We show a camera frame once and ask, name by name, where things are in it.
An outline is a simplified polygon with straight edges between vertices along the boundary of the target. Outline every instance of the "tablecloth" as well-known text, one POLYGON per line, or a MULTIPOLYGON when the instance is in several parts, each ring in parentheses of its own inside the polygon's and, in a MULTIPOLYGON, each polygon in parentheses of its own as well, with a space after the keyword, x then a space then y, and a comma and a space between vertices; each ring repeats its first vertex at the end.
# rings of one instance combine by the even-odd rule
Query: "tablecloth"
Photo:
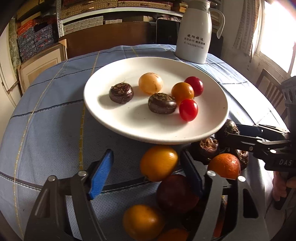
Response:
MULTIPOLYGON (((10 118, 0 147, 0 210, 20 237, 48 176, 71 177, 111 148, 114 165, 103 192, 91 203, 108 240, 131 240, 121 223, 124 211, 133 204, 156 205, 158 183, 145 181, 139 170, 139 160, 152 144, 128 139, 98 123, 85 107, 83 88, 109 63, 138 56, 181 61, 174 51, 172 45, 118 46, 61 62, 36 78, 10 118)), ((264 95, 224 61, 208 54, 205 64, 184 62, 221 85, 229 118, 236 123, 286 127, 264 95)), ((250 157, 243 175, 266 209, 272 174, 263 169, 262 161, 250 157)), ((73 234, 81 238, 71 197, 67 208, 73 234)))

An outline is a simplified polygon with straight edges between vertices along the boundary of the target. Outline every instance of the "curtain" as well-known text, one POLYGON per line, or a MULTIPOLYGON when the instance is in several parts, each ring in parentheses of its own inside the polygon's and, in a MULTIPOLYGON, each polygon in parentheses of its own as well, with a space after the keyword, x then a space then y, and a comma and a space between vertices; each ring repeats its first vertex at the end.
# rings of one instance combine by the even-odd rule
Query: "curtain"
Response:
POLYGON ((244 0, 234 47, 252 58, 252 41, 259 16, 260 0, 244 0))

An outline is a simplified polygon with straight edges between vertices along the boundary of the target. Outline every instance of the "screw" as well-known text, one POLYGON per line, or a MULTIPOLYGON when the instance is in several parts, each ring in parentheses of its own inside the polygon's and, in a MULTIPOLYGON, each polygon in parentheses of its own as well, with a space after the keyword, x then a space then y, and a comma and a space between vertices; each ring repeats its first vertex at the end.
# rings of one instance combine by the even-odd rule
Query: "screw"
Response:
POLYGON ((87 172, 85 170, 78 172, 78 176, 80 176, 80 177, 84 177, 86 174, 87 174, 87 172))
POLYGON ((207 175, 210 177, 216 176, 216 173, 214 171, 207 171, 207 175))
POLYGON ((237 179, 242 183, 246 181, 246 178, 243 176, 239 176, 237 179))
POLYGON ((55 178, 56 178, 56 176, 49 176, 49 177, 48 177, 48 180, 49 180, 50 182, 53 182, 53 181, 55 180, 55 178))

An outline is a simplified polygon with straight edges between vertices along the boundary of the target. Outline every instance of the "chair backrest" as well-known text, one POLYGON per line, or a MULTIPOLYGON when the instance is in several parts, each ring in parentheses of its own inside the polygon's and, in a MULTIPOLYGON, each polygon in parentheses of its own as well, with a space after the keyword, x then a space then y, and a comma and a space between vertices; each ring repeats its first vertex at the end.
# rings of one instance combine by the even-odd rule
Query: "chair backrest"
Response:
POLYGON ((264 77, 269 80, 269 84, 265 93, 263 94, 276 109, 284 98, 283 92, 281 90, 281 84, 266 69, 263 69, 255 84, 258 89, 264 77))

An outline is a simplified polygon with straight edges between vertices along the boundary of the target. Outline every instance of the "window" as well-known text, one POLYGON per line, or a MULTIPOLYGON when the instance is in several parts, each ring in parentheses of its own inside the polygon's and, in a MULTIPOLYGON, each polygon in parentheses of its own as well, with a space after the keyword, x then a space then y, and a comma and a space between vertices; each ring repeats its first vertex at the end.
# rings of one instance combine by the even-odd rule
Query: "window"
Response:
POLYGON ((296 75, 296 20, 277 1, 264 1, 264 25, 258 50, 275 62, 289 77, 296 75))

